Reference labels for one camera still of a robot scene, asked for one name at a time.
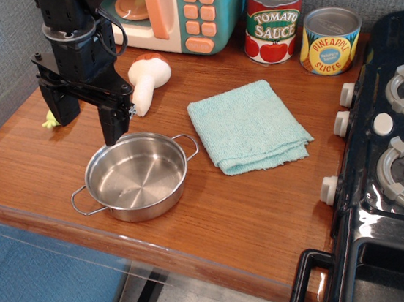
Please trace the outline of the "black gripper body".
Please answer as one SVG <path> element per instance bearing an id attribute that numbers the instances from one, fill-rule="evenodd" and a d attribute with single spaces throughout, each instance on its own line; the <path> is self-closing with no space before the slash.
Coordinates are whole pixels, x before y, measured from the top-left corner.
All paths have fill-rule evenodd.
<path id="1" fill-rule="evenodd" d="M 125 105 L 132 118 L 135 106 L 130 101 L 128 86 L 114 68 L 123 54 L 113 38 L 113 27 L 107 18 L 91 19 L 83 28 L 60 30 L 44 25 L 42 32 L 49 41 L 50 53 L 35 53 L 31 60 L 37 65 L 39 85 L 58 89 L 78 101 L 99 106 Z"/>

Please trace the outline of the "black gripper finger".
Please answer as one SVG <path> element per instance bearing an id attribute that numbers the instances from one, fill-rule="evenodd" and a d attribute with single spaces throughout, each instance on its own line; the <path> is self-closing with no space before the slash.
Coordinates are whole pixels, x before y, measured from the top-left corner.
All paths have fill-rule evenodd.
<path id="1" fill-rule="evenodd" d="M 100 124 L 107 146 L 115 145 L 130 127 L 129 108 L 125 105 L 98 107 Z"/>
<path id="2" fill-rule="evenodd" d="M 39 85 L 42 96 L 51 112 L 51 118 L 56 123 L 66 126 L 71 123 L 81 111 L 79 101 L 68 94 L 52 89 L 48 86 Z"/>

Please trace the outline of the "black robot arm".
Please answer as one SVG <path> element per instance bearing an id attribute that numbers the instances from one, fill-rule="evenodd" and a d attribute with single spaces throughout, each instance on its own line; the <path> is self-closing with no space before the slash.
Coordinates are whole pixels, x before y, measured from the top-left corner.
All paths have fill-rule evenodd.
<path id="1" fill-rule="evenodd" d="M 134 114 L 132 86 L 115 70 L 127 43 L 116 47 L 113 27 L 120 22 L 102 7 L 103 0 L 34 0 L 50 53 L 35 53 L 40 91 L 62 126 L 79 114 L 79 103 L 97 107 L 107 146 L 126 132 Z"/>

